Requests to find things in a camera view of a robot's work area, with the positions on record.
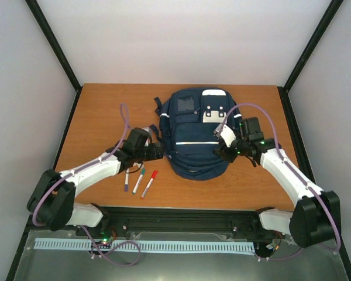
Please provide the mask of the navy blue backpack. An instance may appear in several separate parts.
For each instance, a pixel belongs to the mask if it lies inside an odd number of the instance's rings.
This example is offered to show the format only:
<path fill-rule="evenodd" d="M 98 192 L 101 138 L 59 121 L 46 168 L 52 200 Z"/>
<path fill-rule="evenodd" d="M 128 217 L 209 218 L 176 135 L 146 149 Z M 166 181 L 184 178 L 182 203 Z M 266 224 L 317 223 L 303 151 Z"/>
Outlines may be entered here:
<path fill-rule="evenodd" d="M 231 94 L 216 87 L 179 90 L 166 102 L 154 98 L 159 126 L 151 126 L 176 175 L 206 181 L 222 175 L 229 163 L 215 154 L 219 140 L 214 130 L 222 122 L 239 125 L 242 115 Z"/>

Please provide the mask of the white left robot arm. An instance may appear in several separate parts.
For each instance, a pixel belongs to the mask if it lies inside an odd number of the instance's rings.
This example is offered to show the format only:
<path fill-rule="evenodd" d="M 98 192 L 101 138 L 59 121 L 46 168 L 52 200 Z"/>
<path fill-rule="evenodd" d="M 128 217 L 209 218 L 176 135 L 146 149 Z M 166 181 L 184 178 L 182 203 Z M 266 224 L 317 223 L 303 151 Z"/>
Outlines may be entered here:
<path fill-rule="evenodd" d="M 51 231 L 82 225 L 96 235 L 105 235 L 110 229 L 110 221 L 103 211 L 95 204 L 76 203 L 75 198 L 107 177 L 163 156 L 160 142 L 153 142 L 148 131 L 133 128 L 127 138 L 121 138 L 115 146 L 81 166 L 62 172 L 46 170 L 27 202 L 33 225 Z"/>

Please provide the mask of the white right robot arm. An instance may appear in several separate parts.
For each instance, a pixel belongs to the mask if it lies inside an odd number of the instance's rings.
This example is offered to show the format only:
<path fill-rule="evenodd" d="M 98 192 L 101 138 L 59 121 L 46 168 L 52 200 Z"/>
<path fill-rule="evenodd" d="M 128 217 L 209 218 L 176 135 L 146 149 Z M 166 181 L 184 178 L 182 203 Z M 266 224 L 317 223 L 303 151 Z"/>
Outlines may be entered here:
<path fill-rule="evenodd" d="M 221 146 L 215 150 L 223 160 L 234 162 L 248 158 L 253 166 L 269 172 L 287 193 L 295 209 L 292 212 L 268 208 L 259 212 L 262 227 L 292 236 L 295 243 L 307 248 L 334 239 L 335 251 L 341 246 L 340 205 L 337 195 L 325 192 L 287 157 L 274 138 L 265 138 L 256 117 L 243 119 L 239 129 L 219 124 L 214 130 Z"/>

